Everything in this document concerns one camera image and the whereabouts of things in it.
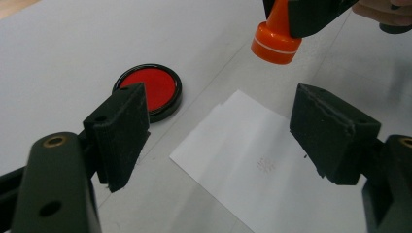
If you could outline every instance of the white table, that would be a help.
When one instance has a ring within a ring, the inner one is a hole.
[[[381,140],[412,135],[412,33],[388,35],[348,12],[278,66],[250,51],[262,20],[260,0],[43,0],[1,19],[0,174],[24,166],[37,139],[79,133],[116,79],[144,63],[178,73],[184,99],[151,125],[125,189],[94,181],[104,232],[251,232],[169,159],[237,89],[289,117],[296,85],[317,85],[381,121]]]

